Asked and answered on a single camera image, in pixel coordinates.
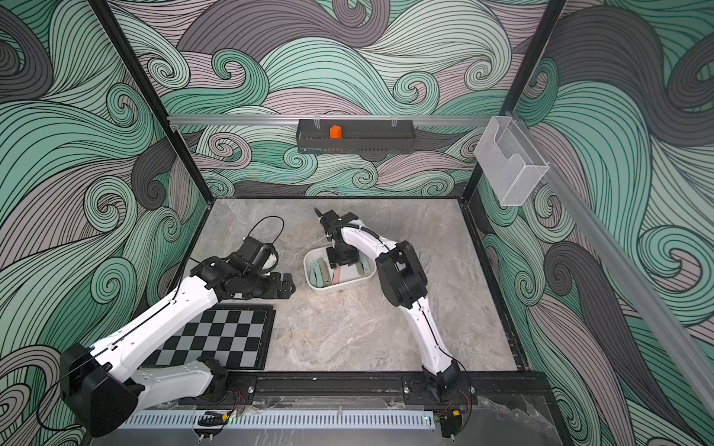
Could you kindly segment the white storage box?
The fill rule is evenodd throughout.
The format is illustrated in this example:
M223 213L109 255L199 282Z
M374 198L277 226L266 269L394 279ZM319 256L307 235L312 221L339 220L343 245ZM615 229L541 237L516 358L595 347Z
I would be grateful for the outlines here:
M308 286L318 294L343 291L366 284L377 273L375 261L360 254L356 264L332 268L327 248L316 248L303 258L303 269Z

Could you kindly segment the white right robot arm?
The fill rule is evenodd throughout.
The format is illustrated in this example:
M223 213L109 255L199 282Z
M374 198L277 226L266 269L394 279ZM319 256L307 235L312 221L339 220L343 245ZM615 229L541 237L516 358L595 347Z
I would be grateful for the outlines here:
M449 403L461 396L470 401L470 379L463 364L448 350L433 318L428 277L418 254L408 241L395 242L379 235L357 215L343 216L333 210L315 211L325 238L328 263L351 266L360 256L375 262L381 292L400 310L416 341L425 387L436 403Z

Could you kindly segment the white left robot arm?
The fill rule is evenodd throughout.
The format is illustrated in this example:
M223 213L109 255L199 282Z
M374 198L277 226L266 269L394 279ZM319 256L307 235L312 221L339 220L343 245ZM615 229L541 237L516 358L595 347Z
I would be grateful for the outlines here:
M219 403L228 394L228 371L210 358L141 371L158 347L204 311L226 299L288 299L291 274L260 272L212 256L177 288L133 321L91 346L61 354L61 399L93 438L122 426L133 414L168 401L198 398Z

